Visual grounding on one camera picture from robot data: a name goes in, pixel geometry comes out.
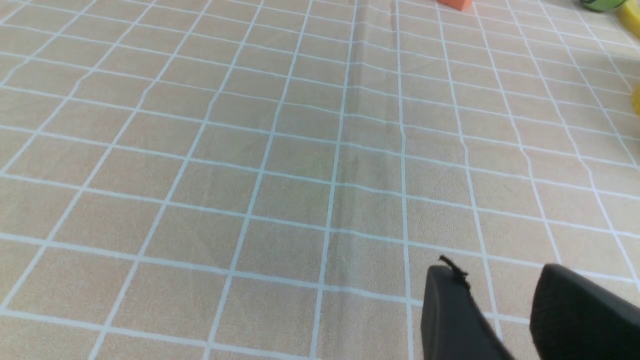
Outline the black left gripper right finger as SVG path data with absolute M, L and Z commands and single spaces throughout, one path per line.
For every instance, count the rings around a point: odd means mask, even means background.
M 542 267 L 529 330 L 542 360 L 637 360 L 640 310 L 557 263 Z

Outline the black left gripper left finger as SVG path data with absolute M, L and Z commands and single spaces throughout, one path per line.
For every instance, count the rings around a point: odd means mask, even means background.
M 512 360 L 471 294 L 469 275 L 445 255 L 428 268 L 422 306 L 425 360 Z

